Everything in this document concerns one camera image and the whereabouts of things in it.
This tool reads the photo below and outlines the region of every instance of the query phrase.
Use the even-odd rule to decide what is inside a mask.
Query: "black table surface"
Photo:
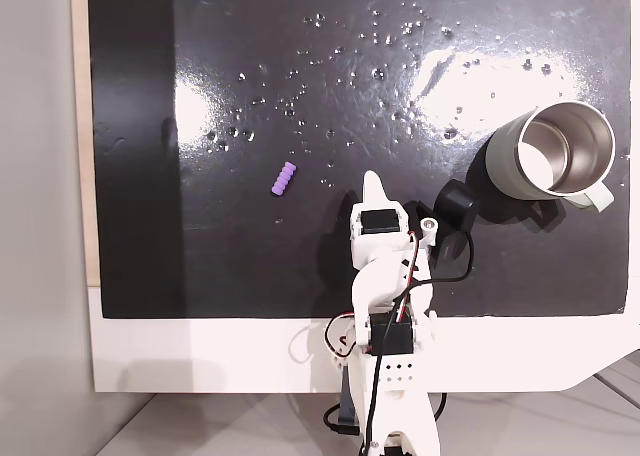
[[[105,317],[349,309],[348,218],[368,169],[403,204],[432,205],[452,178],[480,199],[474,272],[436,285],[439,315],[624,310],[629,0],[89,0],[89,9]],[[616,199],[602,214],[512,200],[484,170],[497,127],[570,99],[601,110],[616,135],[605,180]],[[277,198],[285,161],[298,170]]]

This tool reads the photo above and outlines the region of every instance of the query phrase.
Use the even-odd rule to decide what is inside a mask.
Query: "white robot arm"
[[[432,218],[423,219],[422,239],[419,243],[412,239],[416,236],[409,233],[406,211],[397,201],[387,199],[373,171],[365,174],[363,202],[354,205],[350,222],[353,266],[360,272],[352,290],[354,325],[348,339],[355,346],[347,365],[351,398],[365,441],[369,431],[370,441],[363,445],[368,453],[363,456],[384,454],[385,447],[401,447],[403,453],[413,456],[438,456],[438,433],[422,384],[423,365],[433,349],[435,334],[436,315],[425,314],[433,295],[431,285],[413,289],[406,308],[389,315],[394,299],[409,284],[416,249],[413,278],[431,278],[428,258],[438,223]],[[389,334],[383,350],[382,333],[390,316],[404,318],[404,323],[393,326],[394,334]],[[377,378],[375,413],[368,427],[380,351],[384,356]]]

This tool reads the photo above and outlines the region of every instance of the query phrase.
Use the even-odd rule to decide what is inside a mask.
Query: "stainless steel mug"
[[[594,107],[566,101],[536,108],[498,129],[485,164],[515,199],[564,198],[598,212],[613,202],[602,183],[615,155],[613,130]]]

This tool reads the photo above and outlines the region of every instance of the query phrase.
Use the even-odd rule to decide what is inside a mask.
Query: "mug handle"
[[[587,188],[583,193],[574,196],[565,196],[564,199],[580,209],[602,212],[604,208],[613,203],[613,194],[599,182]]]

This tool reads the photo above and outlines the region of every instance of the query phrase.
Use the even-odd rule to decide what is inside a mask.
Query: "wooden board edge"
[[[98,253],[98,213],[96,210],[95,166],[93,161],[89,0],[71,0],[71,24],[85,271],[87,286],[99,287],[100,257]]]

